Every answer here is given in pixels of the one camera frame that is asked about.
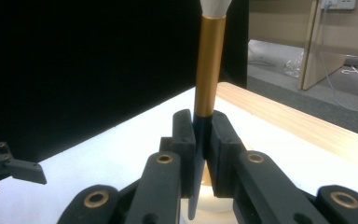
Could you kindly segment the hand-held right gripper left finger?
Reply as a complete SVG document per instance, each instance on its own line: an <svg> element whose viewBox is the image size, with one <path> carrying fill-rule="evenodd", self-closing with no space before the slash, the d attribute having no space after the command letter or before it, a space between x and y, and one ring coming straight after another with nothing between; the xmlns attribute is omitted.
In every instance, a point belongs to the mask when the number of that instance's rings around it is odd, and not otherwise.
<svg viewBox="0 0 358 224"><path fill-rule="evenodd" d="M176 153L181 160L181 197L194 195L194 174L196 137L189 109L183 109L172 116L172 136L160 139L160 152Z"/></svg>

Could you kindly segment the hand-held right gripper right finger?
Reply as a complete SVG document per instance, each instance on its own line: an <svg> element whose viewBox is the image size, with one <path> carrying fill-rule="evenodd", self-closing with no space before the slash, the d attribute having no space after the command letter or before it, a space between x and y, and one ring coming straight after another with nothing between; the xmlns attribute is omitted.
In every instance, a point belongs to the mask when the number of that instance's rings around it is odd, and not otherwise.
<svg viewBox="0 0 358 224"><path fill-rule="evenodd" d="M213 194L217 198L232 198L237 179L234 164L244 146L228 117L219 111L213 113L209 147L207 164Z"/></svg>

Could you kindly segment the gold and black makeup brush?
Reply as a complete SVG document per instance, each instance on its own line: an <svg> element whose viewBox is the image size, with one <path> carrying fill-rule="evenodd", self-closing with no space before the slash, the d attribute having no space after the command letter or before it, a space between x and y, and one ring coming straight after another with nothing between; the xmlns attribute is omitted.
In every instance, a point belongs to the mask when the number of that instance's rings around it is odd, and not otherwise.
<svg viewBox="0 0 358 224"><path fill-rule="evenodd" d="M200 0L200 43L196 72L193 129L196 136L194 193L187 217L196 217L205 158L209 148L217 83L225 38L227 11L232 0Z"/></svg>

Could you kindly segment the clear plastic bag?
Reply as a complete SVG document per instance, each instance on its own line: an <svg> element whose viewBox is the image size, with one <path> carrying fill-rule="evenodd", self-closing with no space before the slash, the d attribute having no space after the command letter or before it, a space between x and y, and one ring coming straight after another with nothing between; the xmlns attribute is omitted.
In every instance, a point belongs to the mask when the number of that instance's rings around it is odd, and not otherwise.
<svg viewBox="0 0 358 224"><path fill-rule="evenodd" d="M304 58L304 53L299 53L294 59L289 60L283 66L283 72L289 77L299 78L301 74L301 66Z"/></svg>

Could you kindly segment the black curtain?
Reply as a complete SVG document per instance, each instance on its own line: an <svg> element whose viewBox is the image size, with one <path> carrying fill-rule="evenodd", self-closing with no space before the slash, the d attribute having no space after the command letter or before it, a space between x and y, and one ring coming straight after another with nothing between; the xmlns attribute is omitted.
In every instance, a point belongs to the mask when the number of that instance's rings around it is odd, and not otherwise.
<svg viewBox="0 0 358 224"><path fill-rule="evenodd" d="M200 0L0 0L0 142L42 161L195 84Z"/></svg>

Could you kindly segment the light wooden desk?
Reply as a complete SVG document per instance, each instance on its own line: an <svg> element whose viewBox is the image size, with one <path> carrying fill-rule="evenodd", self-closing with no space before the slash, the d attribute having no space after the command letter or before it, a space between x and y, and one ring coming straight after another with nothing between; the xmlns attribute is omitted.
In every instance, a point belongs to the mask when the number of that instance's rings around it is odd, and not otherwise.
<svg viewBox="0 0 358 224"><path fill-rule="evenodd" d="M322 0L250 0L249 37L302 48L298 87L307 90L358 56L358 0L351 10L322 10Z"/></svg>

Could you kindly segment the white wall socket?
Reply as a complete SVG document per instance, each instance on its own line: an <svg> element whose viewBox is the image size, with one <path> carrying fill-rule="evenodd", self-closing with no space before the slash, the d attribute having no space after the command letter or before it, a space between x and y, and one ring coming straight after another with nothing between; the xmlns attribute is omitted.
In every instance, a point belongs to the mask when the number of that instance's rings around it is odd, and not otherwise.
<svg viewBox="0 0 358 224"><path fill-rule="evenodd" d="M356 8L356 0L322 0L321 9L353 10Z"/></svg>

